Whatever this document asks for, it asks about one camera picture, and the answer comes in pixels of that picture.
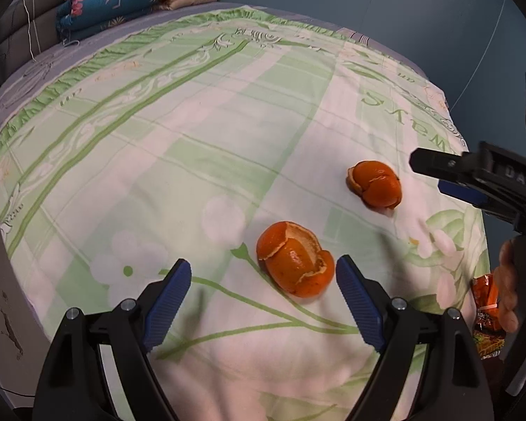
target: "screw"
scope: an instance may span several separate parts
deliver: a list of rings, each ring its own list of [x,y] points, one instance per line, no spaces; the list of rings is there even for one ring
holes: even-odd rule
[[[76,307],[71,307],[66,311],[66,318],[69,320],[73,320],[78,315],[80,315],[80,311]]]
[[[405,299],[402,299],[402,298],[393,298],[391,300],[391,305],[393,305],[394,308],[398,310],[407,309],[407,302],[405,302]]]
[[[125,312],[130,312],[132,309],[134,309],[136,306],[136,301],[134,299],[125,299],[123,302],[121,302],[121,308]]]
[[[459,320],[460,317],[461,317],[461,313],[458,309],[455,309],[455,308],[451,308],[451,309],[448,309],[448,314],[455,320]]]

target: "wire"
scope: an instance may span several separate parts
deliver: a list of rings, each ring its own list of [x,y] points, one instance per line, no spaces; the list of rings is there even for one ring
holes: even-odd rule
[[[15,16],[15,8],[13,9],[12,11],[12,21],[10,22],[10,30],[8,33],[12,33],[12,29],[14,28],[14,16]],[[12,37],[12,35],[8,35],[8,49],[6,50],[6,53],[5,54],[0,54],[0,58],[4,57],[6,58],[8,56],[8,54],[10,53],[10,38]]]
[[[29,53],[31,54],[32,60],[35,61],[35,56],[33,55],[33,50],[31,49],[31,17],[29,17],[29,11],[27,10],[25,0],[23,0],[23,7],[25,8],[25,12],[27,14],[27,36],[29,37]]]
[[[10,392],[12,394],[15,394],[16,396],[20,396],[20,397],[29,397],[29,398],[33,398],[35,396],[28,396],[27,394],[20,394],[19,392],[15,392],[15,391],[10,391],[9,389],[4,389],[3,387],[0,386],[0,389],[2,391],[6,391],[6,392]]]
[[[72,46],[76,44],[77,46],[80,45],[80,42],[78,40],[72,40],[72,41],[67,41],[67,40],[62,40],[62,46],[63,47],[68,47],[68,46]]]
[[[502,14],[503,14],[503,9],[505,8],[505,2],[506,2],[506,0],[503,0],[503,5],[501,6],[501,12],[499,13],[499,17],[497,18],[497,23],[495,24],[495,28],[493,28],[493,33],[491,34],[491,38],[489,38],[489,42],[487,43],[487,47],[485,47],[485,51],[483,52],[483,55],[481,55],[481,59],[479,60],[479,63],[475,67],[475,70],[473,70],[473,74],[471,75],[470,80],[468,81],[468,83],[466,84],[464,89],[461,91],[460,96],[455,100],[455,102],[452,105],[452,107],[450,108],[449,112],[452,112],[452,109],[454,109],[454,107],[457,105],[457,103],[460,100],[461,96],[466,91],[466,88],[468,88],[468,85],[470,85],[470,82],[472,81],[473,76],[475,75],[475,73],[477,73],[477,70],[479,69],[479,66],[481,65],[481,62],[485,58],[485,54],[487,53],[487,50],[489,49],[489,46],[491,45],[491,41],[493,40],[493,36],[495,36],[495,32],[497,31],[497,27],[499,26],[499,22],[501,20]]]
[[[31,0],[33,3],[33,29],[35,30],[35,38],[37,39],[37,47],[39,53],[41,53],[41,43],[39,42],[39,34],[37,33],[37,23],[35,22],[35,0]]]

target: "headboard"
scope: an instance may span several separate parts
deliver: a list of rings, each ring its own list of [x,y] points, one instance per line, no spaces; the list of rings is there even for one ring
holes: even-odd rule
[[[14,0],[0,18],[0,85],[19,67],[57,44],[56,7],[64,0]],[[27,14],[31,26],[27,24]]]

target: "blue gripper pad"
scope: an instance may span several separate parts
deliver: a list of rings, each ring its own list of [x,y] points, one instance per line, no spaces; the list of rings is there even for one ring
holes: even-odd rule
[[[488,197],[481,191],[477,191],[474,188],[463,187],[446,180],[439,180],[439,191],[444,195],[468,202],[477,208],[483,207],[489,201]]]
[[[191,265],[187,261],[183,261],[173,273],[144,320],[142,343],[147,353],[155,346],[160,345],[166,338],[169,327],[190,286]]]
[[[353,314],[362,338],[380,353],[386,344],[382,315],[347,259],[352,263],[348,256],[342,256],[337,260],[335,269],[337,284]]]

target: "orange peel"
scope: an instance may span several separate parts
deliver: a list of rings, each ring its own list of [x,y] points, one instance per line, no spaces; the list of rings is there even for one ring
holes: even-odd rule
[[[293,222],[278,222],[267,228],[256,246],[275,283],[299,298],[317,296],[335,273],[331,253],[323,250],[316,235]]]
[[[346,184],[373,208],[395,209],[403,196],[398,176],[381,161],[361,161],[349,168]]]

